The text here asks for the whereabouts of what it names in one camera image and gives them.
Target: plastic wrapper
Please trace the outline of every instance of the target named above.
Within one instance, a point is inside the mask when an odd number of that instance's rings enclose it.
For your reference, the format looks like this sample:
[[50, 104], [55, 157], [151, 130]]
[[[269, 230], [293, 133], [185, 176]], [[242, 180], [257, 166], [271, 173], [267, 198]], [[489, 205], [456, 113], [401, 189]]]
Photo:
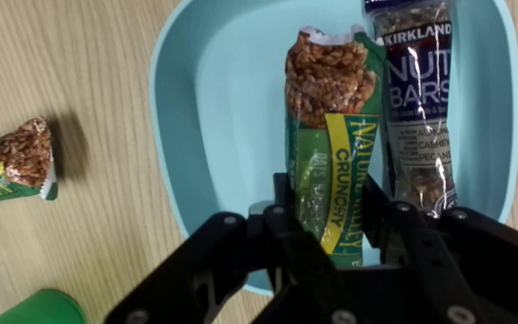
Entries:
[[361, 185], [381, 121], [383, 49], [354, 27], [302, 29], [285, 58], [294, 214], [338, 268], [361, 265]]
[[52, 133], [43, 119], [30, 119], [0, 137], [0, 200], [57, 196]]
[[447, 99], [451, 0], [366, 0], [374, 34], [386, 49], [386, 140], [393, 198], [437, 218], [456, 203]]

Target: wooden table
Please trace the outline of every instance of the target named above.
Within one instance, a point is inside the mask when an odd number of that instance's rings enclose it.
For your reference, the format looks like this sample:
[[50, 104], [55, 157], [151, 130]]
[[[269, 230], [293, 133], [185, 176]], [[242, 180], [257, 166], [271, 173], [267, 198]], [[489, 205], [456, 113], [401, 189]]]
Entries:
[[[0, 203], [0, 313], [59, 288], [100, 322], [179, 245], [147, 113], [149, 58], [174, 4], [0, 0], [0, 135], [43, 115], [61, 144], [55, 202]], [[264, 302], [242, 292], [217, 322], [248, 322]]]

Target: teal tray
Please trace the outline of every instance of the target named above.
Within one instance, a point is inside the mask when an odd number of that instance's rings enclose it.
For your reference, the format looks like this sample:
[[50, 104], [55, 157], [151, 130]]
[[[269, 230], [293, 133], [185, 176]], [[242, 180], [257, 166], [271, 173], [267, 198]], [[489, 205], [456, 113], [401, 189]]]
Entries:
[[[361, 0], [183, 0], [154, 47], [151, 117], [181, 234], [248, 214], [284, 171], [284, 58], [303, 25], [345, 32]], [[449, 133], [460, 205], [505, 221], [518, 171], [518, 47], [503, 0], [456, 0]], [[383, 182], [375, 149], [370, 175]], [[365, 241], [365, 265], [377, 252]], [[246, 290], [269, 295], [262, 272]]]

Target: wood grain surface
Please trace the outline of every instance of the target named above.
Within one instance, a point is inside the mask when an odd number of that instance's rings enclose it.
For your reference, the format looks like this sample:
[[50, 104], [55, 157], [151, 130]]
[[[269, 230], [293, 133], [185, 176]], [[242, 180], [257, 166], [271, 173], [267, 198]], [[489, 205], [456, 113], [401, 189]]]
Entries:
[[[0, 313], [57, 288], [100, 322], [181, 243], [147, 110], [151, 52], [174, 5], [0, 0], [0, 135], [46, 117], [59, 167], [55, 202], [0, 202]], [[518, 34], [518, 0], [509, 5]], [[266, 301], [241, 292], [217, 322], [250, 322]]]

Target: green wrapper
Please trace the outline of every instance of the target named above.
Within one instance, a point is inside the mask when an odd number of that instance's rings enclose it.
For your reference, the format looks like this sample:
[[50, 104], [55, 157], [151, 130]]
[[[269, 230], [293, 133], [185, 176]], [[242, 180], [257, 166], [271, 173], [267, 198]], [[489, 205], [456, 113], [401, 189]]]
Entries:
[[30, 119], [0, 137], [0, 200], [57, 196], [50, 142], [50, 130], [43, 119]]
[[381, 122], [383, 58], [361, 29], [302, 29], [285, 59], [294, 211], [338, 268], [363, 263], [361, 185]]

